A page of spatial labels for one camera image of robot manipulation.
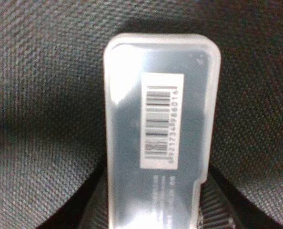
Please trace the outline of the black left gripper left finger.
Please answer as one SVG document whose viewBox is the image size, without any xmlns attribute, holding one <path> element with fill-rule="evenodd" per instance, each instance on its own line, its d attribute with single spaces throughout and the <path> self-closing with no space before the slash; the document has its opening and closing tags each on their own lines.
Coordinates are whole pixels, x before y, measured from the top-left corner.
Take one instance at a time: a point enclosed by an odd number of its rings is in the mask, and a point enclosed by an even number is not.
<svg viewBox="0 0 283 229">
<path fill-rule="evenodd" d="M 80 229 L 108 228 L 107 172 L 104 171 L 79 224 Z"/>
</svg>

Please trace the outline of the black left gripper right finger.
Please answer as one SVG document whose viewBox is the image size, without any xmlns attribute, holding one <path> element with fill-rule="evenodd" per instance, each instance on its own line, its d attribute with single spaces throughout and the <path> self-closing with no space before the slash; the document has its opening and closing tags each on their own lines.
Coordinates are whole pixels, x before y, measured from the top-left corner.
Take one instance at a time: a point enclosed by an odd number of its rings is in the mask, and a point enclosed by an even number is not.
<svg viewBox="0 0 283 229">
<path fill-rule="evenodd" d="M 256 229 L 257 213 L 251 203 L 213 165 L 201 186 L 198 228 Z"/>
</svg>

